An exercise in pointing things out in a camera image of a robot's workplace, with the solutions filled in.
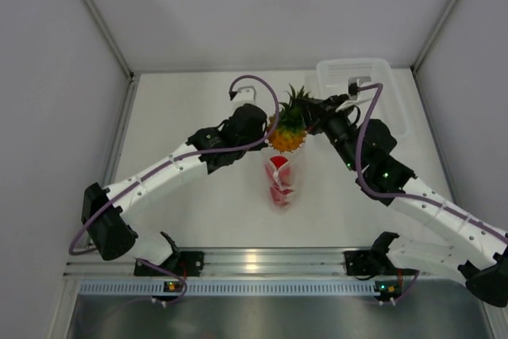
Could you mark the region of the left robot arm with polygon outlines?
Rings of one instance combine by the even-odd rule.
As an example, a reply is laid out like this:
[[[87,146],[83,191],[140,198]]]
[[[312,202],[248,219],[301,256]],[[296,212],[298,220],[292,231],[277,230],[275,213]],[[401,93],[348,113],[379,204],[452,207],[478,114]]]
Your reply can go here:
[[[144,231],[140,216],[184,184],[208,176],[264,146],[267,115],[246,103],[216,127],[198,130],[170,156],[119,183],[84,191],[82,223],[104,261],[128,255],[162,275],[179,266],[179,249],[165,232]]]

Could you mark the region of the fake pineapple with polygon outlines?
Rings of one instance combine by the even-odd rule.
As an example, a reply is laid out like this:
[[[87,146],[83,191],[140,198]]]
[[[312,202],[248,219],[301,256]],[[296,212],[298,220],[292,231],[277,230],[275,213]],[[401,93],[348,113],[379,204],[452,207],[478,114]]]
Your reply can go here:
[[[289,87],[289,99],[279,104],[279,122],[268,138],[269,146],[281,153],[297,151],[305,143],[307,135],[303,108],[298,100],[308,100],[310,92],[304,86],[298,91],[292,85]]]

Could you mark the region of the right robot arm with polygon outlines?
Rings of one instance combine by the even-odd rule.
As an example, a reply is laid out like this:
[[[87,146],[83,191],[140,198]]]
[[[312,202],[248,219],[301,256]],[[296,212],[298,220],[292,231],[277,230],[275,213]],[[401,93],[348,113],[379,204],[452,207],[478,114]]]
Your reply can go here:
[[[507,232],[437,193],[396,160],[397,144],[387,125],[371,113],[349,115],[355,104],[342,94],[298,100],[308,133],[324,133],[369,198],[413,218],[444,240],[431,245],[400,233],[382,233],[372,245],[371,266],[381,273],[409,268],[464,285],[481,301],[507,305]]]

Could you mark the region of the clear zip top bag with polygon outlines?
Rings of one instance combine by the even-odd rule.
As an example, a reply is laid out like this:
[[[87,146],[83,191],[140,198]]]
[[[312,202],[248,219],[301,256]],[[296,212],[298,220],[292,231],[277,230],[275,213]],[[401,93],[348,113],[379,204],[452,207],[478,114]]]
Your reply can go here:
[[[296,203],[302,190],[306,167],[304,147],[293,152],[268,147],[261,153],[267,195],[271,205],[282,214]]]

